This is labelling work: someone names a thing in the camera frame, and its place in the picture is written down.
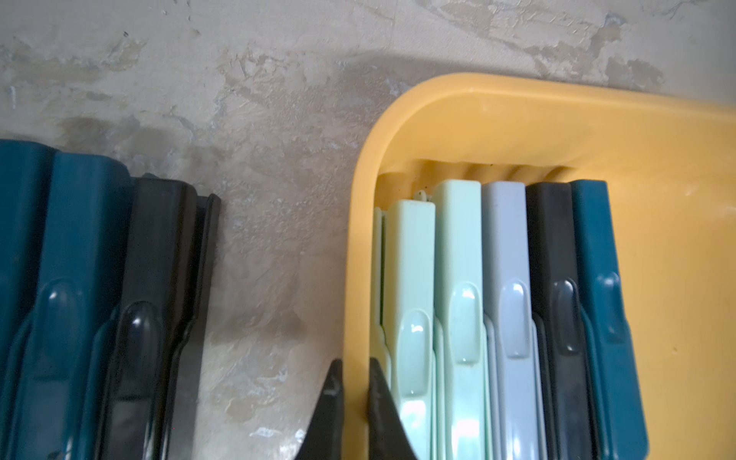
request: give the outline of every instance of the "black plastic part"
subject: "black plastic part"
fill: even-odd
[[[417,460],[396,411],[381,365],[370,359],[368,393],[370,460]],[[302,447],[294,460],[339,460],[344,413],[342,361],[332,361]]]
[[[548,457],[594,459],[570,185],[530,185],[526,205]]]
[[[417,460],[401,425],[378,359],[370,359],[368,423],[370,460]]]
[[[209,297],[219,205],[180,181],[136,181],[100,459],[166,457],[179,354]]]
[[[339,460],[343,413],[342,360],[336,359],[327,372],[307,434],[294,460]]]
[[[172,364],[171,382],[175,394],[171,423],[164,428],[162,458],[191,459],[194,443],[194,422],[197,418],[197,395],[199,393],[199,371],[202,367],[202,351],[205,347],[205,329],[209,310],[210,280],[215,258],[215,240],[221,202],[217,195],[197,197],[197,226],[194,229],[194,247],[199,248],[193,264],[198,267],[194,283],[194,315],[184,332],[181,352]]]

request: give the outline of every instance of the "dark blue plastic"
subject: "dark blue plastic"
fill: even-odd
[[[572,182],[580,298],[589,346],[601,460],[649,451],[606,183]]]
[[[0,140],[0,375],[33,307],[54,150]]]
[[[55,156],[8,459],[81,459],[95,437],[132,186],[110,158]]]

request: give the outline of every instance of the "stained concrete floor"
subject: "stained concrete floor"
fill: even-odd
[[[394,99],[480,71],[736,103],[734,24],[731,0],[4,0],[0,137],[223,199],[194,458],[290,459],[341,354],[355,161]]]

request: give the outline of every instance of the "dirty floor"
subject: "dirty floor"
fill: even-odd
[[[734,24],[731,0],[6,0],[0,137],[223,199],[193,457],[290,459],[341,354],[355,161],[394,99],[479,71],[733,104]]]

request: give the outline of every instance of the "yellow plastic basket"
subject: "yellow plastic basket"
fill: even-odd
[[[343,458],[365,459],[372,209],[447,178],[609,184],[651,460],[736,453],[736,110],[481,74],[374,126],[350,199]]]

